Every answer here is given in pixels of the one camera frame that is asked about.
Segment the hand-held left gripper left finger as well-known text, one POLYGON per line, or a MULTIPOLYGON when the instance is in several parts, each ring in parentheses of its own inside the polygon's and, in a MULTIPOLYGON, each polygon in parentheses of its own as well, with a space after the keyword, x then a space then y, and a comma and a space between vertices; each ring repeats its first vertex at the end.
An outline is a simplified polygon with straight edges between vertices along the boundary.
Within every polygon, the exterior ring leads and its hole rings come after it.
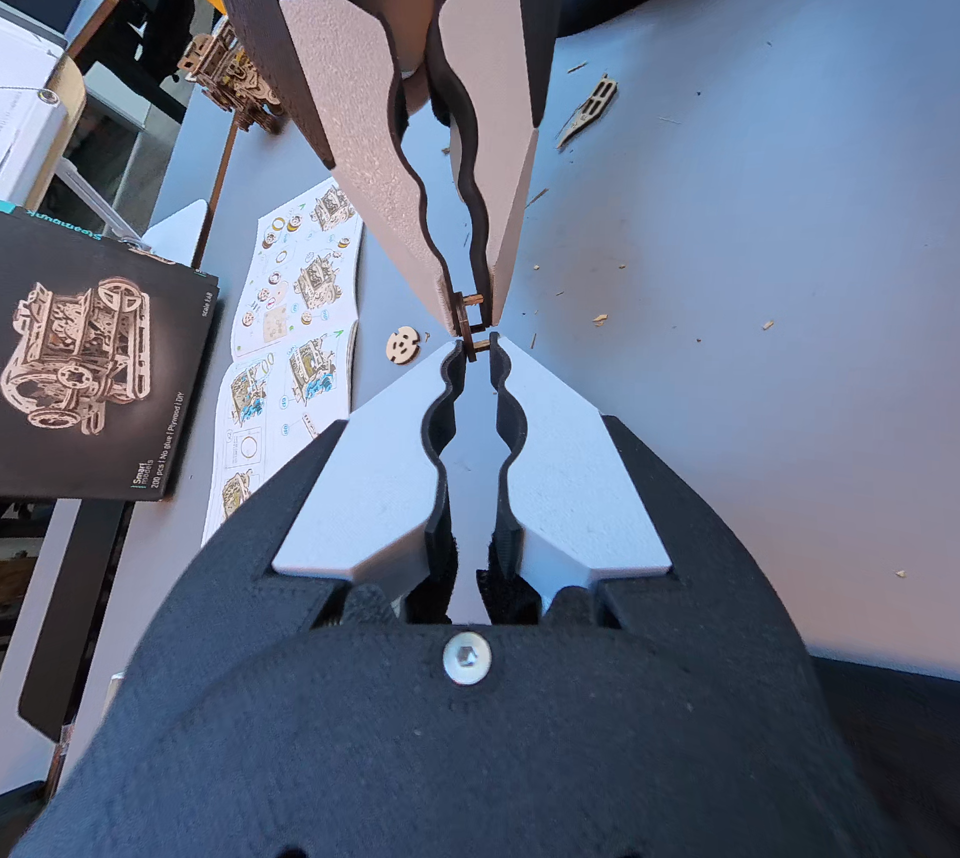
POLYGON ((447 471, 467 355, 450 341, 356 409, 276 553, 290 576, 376 585, 414 624, 450 624, 447 471))

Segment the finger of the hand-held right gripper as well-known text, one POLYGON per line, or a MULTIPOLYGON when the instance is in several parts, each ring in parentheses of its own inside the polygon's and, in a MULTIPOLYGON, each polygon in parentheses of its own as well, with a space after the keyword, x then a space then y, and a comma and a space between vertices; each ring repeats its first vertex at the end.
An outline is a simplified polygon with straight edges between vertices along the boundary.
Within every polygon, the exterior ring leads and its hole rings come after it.
POLYGON ((455 182, 471 217, 471 267, 490 328, 510 289, 538 142, 522 1, 445 0, 429 30, 427 68, 456 132, 455 182))
POLYGON ((402 151, 402 73, 389 25, 350 0, 279 6, 333 165, 332 176, 425 309, 460 333, 445 259, 426 226, 426 189, 402 151))

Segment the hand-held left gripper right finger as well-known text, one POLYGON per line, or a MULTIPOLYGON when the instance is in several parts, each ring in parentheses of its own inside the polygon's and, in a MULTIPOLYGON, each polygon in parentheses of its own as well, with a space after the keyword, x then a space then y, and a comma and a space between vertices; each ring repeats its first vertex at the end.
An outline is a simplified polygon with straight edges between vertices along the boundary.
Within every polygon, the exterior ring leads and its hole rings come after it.
POLYGON ((566 588, 659 578, 672 561, 604 415, 510 339, 489 339, 498 472, 487 615, 534 625, 566 588))

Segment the wooden wheel disc with pegs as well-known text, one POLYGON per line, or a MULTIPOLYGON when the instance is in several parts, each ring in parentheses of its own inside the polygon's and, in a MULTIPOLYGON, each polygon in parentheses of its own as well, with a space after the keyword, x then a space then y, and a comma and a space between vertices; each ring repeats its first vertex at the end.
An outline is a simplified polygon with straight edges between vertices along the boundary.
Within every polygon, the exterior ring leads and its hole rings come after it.
POLYGON ((466 360, 470 363, 477 361, 478 355, 491 348, 490 328, 483 322, 472 324, 469 318, 471 308, 485 310, 485 296, 482 293, 464 295, 461 291, 452 294, 451 307, 453 311, 456 336, 462 342, 466 360))

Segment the grey desk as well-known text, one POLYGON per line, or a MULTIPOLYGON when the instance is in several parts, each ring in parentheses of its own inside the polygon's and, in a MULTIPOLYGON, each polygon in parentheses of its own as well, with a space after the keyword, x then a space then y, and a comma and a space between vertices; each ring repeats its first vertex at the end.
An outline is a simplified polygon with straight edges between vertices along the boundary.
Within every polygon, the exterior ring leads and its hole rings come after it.
POLYGON ((649 0, 558 40, 500 332, 815 655, 958 678, 958 0, 649 0))

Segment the ladder-shaped wooden scrap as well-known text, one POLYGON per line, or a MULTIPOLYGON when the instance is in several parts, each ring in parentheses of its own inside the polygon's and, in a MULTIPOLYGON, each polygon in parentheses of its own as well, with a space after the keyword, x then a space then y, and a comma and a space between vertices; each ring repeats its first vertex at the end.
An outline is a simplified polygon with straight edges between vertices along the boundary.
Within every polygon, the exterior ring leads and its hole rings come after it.
POLYGON ((570 116, 558 135, 557 151, 563 150, 570 141, 586 128, 601 119, 609 105, 618 95, 618 82, 606 72, 598 80, 589 96, 570 116))

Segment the assembled wooden mechanical model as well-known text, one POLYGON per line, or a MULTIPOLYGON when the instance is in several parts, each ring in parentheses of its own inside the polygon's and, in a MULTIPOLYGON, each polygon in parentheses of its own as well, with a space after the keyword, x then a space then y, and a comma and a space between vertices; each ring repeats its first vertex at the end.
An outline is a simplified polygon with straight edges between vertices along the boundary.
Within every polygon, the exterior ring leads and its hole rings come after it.
POLYGON ((223 15, 212 32, 192 39, 177 69, 218 108, 230 112, 240 130, 257 124, 270 134, 281 132, 280 99, 250 60, 228 16, 223 15))

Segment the open assembly instruction booklet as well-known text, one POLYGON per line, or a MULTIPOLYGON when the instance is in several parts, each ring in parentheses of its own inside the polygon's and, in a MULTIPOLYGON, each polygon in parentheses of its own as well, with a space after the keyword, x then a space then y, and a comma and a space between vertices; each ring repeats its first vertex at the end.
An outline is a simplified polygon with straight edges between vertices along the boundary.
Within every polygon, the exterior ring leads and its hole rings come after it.
POLYGON ((364 229, 333 177, 259 219, 218 394, 201 544, 350 415, 364 229))

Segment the scattered small wood chips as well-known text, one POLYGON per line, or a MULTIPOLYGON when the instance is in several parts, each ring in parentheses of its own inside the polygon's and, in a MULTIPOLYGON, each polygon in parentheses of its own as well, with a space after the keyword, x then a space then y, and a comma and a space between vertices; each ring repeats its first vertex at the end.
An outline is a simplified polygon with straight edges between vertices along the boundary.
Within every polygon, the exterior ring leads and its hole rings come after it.
POLYGON ((522 327, 774 573, 917 578, 899 210, 913 117, 890 86, 558 60, 524 228, 522 327), (557 150, 604 74, 600 120, 557 150))

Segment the white rounded panel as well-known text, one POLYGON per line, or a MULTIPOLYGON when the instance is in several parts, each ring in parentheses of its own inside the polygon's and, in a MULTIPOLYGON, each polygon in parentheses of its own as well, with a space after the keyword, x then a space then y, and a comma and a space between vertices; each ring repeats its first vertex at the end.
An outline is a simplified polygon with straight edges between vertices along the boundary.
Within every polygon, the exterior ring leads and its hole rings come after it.
POLYGON ((144 249, 158 260, 193 268, 209 215, 209 204, 197 199, 177 210, 142 235, 144 249))

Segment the black model kit box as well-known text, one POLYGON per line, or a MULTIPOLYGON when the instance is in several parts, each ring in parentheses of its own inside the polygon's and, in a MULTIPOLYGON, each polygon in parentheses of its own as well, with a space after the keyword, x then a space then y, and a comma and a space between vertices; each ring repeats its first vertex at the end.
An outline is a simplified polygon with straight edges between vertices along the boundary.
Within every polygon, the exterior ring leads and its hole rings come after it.
POLYGON ((2 202, 1 494, 157 501, 215 277, 2 202))

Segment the large white instruction manual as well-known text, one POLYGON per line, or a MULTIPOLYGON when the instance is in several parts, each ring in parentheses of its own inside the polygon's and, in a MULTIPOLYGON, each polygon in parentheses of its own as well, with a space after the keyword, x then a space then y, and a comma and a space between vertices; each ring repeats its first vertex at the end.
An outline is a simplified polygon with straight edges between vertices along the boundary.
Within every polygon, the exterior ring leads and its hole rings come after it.
POLYGON ((48 84, 63 49, 1 19, 1 199, 24 205, 66 108, 48 84))

